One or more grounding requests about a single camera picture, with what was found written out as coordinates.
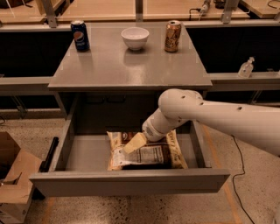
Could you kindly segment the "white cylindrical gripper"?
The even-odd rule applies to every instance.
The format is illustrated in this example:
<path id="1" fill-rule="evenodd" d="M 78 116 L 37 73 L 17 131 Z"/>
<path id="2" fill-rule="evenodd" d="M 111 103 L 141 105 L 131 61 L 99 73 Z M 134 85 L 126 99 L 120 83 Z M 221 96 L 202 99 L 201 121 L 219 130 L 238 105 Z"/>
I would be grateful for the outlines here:
<path id="1" fill-rule="evenodd" d="M 147 139 L 150 142 L 157 142 L 164 138 L 171 130 L 176 129 L 185 123 L 185 120 L 180 118 L 169 118 L 165 116 L 158 108 L 148 119 L 143 123 L 142 132 L 136 133 L 132 139 L 125 144 L 123 150 L 130 154 L 133 151 L 140 149 L 147 144 Z"/>

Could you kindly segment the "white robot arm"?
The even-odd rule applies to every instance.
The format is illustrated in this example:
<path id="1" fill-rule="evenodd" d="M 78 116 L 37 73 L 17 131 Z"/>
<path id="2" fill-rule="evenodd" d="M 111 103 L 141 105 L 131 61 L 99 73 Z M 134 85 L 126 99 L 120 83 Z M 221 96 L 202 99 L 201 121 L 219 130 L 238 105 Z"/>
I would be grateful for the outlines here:
<path id="1" fill-rule="evenodd" d="M 176 88 L 159 96 L 158 109 L 143 123 L 142 131 L 124 146 L 124 151 L 131 153 L 148 142 L 157 142 L 188 121 L 197 121 L 280 155 L 280 108 L 205 101 L 196 91 Z"/>

